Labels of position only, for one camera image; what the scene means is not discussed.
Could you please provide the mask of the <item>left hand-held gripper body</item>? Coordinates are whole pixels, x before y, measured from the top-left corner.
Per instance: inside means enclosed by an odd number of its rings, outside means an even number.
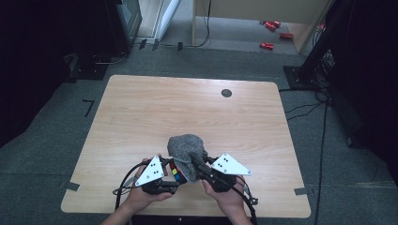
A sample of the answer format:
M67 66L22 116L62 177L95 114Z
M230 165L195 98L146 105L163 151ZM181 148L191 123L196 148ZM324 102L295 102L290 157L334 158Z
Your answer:
M164 168L161 167L160 157L154 156L149 160L141 175L134 185L150 195L158 195L169 192L170 188L164 185L162 180Z

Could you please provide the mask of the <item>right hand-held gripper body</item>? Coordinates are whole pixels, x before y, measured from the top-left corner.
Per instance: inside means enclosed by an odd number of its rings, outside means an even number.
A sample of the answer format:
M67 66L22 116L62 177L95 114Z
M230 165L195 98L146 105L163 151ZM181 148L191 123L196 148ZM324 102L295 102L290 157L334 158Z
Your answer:
M209 182L216 192L227 192L236 183L239 175L251 175L252 171L227 153L215 157L216 161L207 165L207 176L202 178Z

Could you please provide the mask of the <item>multicoloured puzzle cube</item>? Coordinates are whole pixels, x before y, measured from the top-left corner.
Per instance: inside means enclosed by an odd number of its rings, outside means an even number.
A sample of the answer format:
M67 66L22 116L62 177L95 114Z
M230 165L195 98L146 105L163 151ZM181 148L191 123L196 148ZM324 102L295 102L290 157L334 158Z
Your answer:
M169 167L170 170L172 172L173 177L175 178L175 180L180 184L186 184L187 183L187 179L185 178L185 176L183 175L183 173L181 172L181 170L177 167L177 165L175 164L175 162L173 160L170 161L169 163Z

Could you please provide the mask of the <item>grey fluffy cloth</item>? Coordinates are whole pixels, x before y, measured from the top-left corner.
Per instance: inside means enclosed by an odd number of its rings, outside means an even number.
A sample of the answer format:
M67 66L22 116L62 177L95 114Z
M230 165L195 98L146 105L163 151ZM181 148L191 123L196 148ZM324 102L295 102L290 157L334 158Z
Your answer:
M175 165L189 182L199 180L199 172L192 161L199 164L205 162L207 151L203 140L194 134L184 134L171 137L167 143L167 150L170 157L174 159Z

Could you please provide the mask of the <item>person's left hand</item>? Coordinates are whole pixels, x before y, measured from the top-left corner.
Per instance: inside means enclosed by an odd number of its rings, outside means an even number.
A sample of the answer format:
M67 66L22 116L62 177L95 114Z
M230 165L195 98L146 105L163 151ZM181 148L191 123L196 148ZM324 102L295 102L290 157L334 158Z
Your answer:
M136 214L146 209L150 204L162 202L172 197L171 193L165 192L158 195L150 195L142 190L141 187L133 188L130 191L128 198L123 202L127 210Z

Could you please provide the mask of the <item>person's right hand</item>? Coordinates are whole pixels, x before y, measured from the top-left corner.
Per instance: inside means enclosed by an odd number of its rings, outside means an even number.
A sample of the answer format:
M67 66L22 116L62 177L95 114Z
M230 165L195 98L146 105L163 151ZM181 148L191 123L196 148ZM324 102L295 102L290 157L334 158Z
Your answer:
M212 197L227 217L246 216L243 199L240 194L243 191L243 186L239 183L234 185L235 189L230 189L227 192L216 192L208 181L202 181L205 193Z

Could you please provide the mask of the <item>black metal stand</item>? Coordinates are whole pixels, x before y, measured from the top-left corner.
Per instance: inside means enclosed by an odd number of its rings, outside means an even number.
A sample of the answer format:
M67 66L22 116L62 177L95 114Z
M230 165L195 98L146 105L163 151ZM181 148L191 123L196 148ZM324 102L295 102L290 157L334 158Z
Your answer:
M315 68L319 60L330 48L332 36L337 32L338 24L344 20L344 15L350 8L353 0L338 0L328 11L326 30L314 45L307 59L300 67L284 66L283 71L292 90L314 90L319 86L314 83Z

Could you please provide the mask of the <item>black cabinet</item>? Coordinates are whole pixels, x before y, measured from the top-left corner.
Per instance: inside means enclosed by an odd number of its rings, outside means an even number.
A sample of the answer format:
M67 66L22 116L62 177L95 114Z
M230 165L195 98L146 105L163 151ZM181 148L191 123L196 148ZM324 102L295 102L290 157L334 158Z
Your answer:
M105 0L118 53L128 53L142 22L138 0Z

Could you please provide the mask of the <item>white panel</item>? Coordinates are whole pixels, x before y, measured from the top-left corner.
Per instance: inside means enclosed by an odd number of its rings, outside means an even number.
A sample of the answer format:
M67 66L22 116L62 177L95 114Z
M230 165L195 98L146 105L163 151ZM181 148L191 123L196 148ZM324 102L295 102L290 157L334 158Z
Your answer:
M156 20L154 39L162 40L176 11L179 8L181 0L161 0L160 12Z

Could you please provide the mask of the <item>black curtain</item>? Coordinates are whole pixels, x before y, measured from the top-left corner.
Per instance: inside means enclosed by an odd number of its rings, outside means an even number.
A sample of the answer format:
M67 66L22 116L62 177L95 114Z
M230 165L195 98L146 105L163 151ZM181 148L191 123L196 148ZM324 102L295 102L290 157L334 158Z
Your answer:
M0 0L0 148L68 78L66 55L91 63L84 33L99 8L99 0Z
M344 119L350 141L383 159L398 180L398 0L335 0L327 23L343 3L328 80L357 116Z

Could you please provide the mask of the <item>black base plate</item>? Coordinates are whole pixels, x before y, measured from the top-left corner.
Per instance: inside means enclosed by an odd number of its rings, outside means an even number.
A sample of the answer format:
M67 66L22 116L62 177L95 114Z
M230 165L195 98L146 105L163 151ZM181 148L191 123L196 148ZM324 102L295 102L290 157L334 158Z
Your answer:
M108 66L97 63L91 55L77 56L69 78L75 80L101 81L104 78Z

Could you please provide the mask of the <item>wooden desk frame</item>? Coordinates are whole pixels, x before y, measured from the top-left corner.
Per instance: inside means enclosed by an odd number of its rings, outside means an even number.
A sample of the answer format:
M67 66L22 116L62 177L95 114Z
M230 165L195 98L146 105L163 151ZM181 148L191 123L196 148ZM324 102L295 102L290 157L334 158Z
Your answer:
M287 24L298 53L302 53L315 28L324 20L334 0L193 0L192 42L197 17L278 21Z

